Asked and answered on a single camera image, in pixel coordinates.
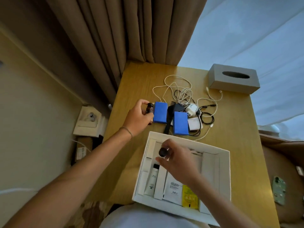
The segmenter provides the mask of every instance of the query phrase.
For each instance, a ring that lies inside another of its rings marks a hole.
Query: gray tissue box
[[[209,88],[252,94],[260,88],[256,71],[213,64],[208,72]]]

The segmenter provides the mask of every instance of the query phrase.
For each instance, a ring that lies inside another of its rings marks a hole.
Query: hand
[[[170,174],[182,184],[192,187],[195,180],[201,178],[196,164],[188,148],[178,145],[172,139],[166,140],[162,147],[168,149],[169,154],[164,158],[157,157],[156,161],[160,163]]]
[[[142,104],[148,103],[147,100],[139,99],[127,114],[123,126],[131,132],[133,137],[142,132],[154,117],[153,113],[146,114],[146,110],[141,109]]]

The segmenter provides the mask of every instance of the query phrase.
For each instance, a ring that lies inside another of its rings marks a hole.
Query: yellow sachet
[[[192,209],[199,208],[198,197],[186,185],[183,185],[182,205],[183,205],[183,207],[188,207],[188,208],[192,208]]]

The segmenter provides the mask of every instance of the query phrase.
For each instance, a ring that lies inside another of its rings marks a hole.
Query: white shirt
[[[205,223],[189,221],[186,218],[134,203],[122,206],[109,214],[100,228],[210,228]]]

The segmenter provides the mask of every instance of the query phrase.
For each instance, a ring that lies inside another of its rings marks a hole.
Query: open box
[[[188,219],[219,226],[207,207],[201,201],[199,201],[199,210],[197,210],[182,207],[181,205],[164,199],[165,181],[169,176],[169,173],[162,166],[160,166],[158,171],[154,195],[149,196],[144,194],[153,166],[154,164],[159,164],[155,160],[155,157],[159,156],[158,151],[161,148],[162,143],[169,138],[184,147],[188,147],[191,150],[189,155],[194,155],[201,174],[208,179],[220,195],[231,200],[229,151],[204,143],[157,132],[149,133],[132,200]]]

